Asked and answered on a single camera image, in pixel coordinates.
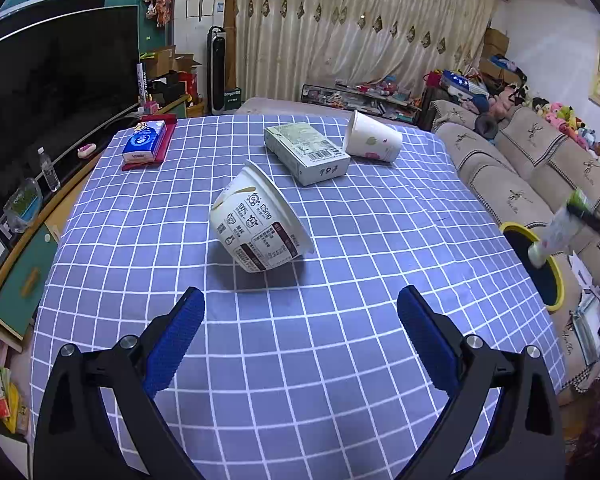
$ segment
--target tower fan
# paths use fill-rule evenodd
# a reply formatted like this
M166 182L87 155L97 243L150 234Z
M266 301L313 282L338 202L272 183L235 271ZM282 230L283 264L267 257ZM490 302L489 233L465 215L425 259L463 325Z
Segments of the tower fan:
M213 26L206 35L206 98L209 112L220 115L224 111L224 51L226 32Z

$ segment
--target metal screw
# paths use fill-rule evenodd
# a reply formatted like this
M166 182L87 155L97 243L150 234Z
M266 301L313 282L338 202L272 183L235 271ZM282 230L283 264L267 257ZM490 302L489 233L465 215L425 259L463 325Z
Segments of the metal screw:
M71 343L64 345L61 349L60 349L60 355L62 357L69 357L71 354L73 354L75 352L75 346L72 345Z
M533 345L529 345L528 347L526 347L526 353L528 353L533 359L537 359L541 356L538 347Z
M125 350L129 350L130 348L133 348L134 346L136 346L136 343L138 342L138 338L134 335L125 335L121 340L120 340L120 346L122 348L124 348Z
M466 338L466 343L473 349L482 348L484 342L477 335L470 335Z

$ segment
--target blue gripper pad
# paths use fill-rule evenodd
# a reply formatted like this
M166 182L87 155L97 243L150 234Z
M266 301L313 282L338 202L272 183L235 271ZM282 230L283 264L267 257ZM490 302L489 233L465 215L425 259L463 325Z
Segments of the blue gripper pad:
M146 360L144 390L149 398L169 386L205 317L205 297L195 290L166 327Z
M397 310L402 326L433 385L453 397L460 385L459 343L462 341L462 334L448 317L434 313L413 285L400 291ZM445 329L444 333L438 324ZM446 336L450 336L452 341L448 341Z

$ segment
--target curtain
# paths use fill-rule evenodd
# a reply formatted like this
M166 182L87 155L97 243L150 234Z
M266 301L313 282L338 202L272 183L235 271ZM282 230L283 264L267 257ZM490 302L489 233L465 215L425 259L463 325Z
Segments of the curtain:
M238 86L298 100L305 83L394 75L420 92L430 70L474 58L497 1L237 0Z

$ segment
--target paper cup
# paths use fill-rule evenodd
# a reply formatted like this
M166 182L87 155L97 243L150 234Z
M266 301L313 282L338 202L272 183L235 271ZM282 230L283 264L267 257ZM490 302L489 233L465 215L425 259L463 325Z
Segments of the paper cup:
M211 206L209 223L247 272L273 269L315 251L289 202L250 160Z
M349 120L342 149L349 155L393 162L402 149L402 134L356 110Z

